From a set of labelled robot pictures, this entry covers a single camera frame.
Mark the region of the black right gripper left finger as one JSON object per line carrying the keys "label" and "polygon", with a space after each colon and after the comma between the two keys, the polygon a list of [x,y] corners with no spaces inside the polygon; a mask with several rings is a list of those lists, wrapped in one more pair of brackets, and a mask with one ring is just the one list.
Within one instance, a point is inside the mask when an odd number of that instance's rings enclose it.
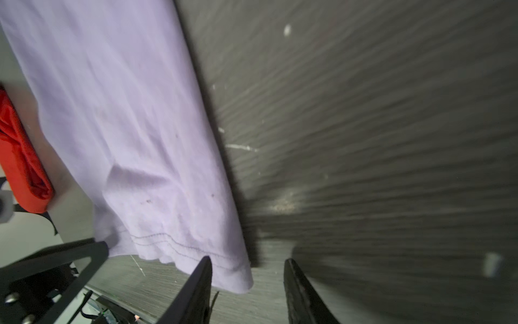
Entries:
{"label": "black right gripper left finger", "polygon": [[204,256],[157,323],[209,323],[212,276],[212,262]]}

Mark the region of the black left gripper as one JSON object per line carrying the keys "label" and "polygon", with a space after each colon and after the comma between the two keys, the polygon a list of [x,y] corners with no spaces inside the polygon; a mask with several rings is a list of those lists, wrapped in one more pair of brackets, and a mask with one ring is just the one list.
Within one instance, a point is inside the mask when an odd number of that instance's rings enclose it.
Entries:
{"label": "black left gripper", "polygon": [[1,322],[55,323],[108,254],[105,242],[79,240],[1,268]]}

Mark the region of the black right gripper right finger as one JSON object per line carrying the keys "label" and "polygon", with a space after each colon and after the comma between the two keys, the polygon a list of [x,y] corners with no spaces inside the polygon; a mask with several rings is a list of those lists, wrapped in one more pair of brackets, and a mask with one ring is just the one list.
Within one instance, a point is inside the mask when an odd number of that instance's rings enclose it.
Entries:
{"label": "black right gripper right finger", "polygon": [[283,283],[290,324],[339,324],[294,259],[285,261]]}

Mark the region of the purple t shirt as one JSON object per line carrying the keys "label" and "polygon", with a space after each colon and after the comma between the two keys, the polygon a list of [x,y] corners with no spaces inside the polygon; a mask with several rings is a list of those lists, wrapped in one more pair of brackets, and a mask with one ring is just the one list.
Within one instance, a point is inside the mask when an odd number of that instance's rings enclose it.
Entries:
{"label": "purple t shirt", "polygon": [[172,1],[2,1],[1,27],[41,130],[94,205],[112,257],[210,257],[252,285],[236,204]]}

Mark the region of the red folded t shirt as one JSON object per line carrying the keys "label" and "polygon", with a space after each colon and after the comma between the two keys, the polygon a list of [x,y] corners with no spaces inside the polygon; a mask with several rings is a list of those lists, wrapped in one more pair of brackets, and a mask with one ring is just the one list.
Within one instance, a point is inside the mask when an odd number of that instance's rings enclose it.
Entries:
{"label": "red folded t shirt", "polygon": [[45,213],[54,189],[27,133],[1,89],[1,168],[18,204],[29,213]]}

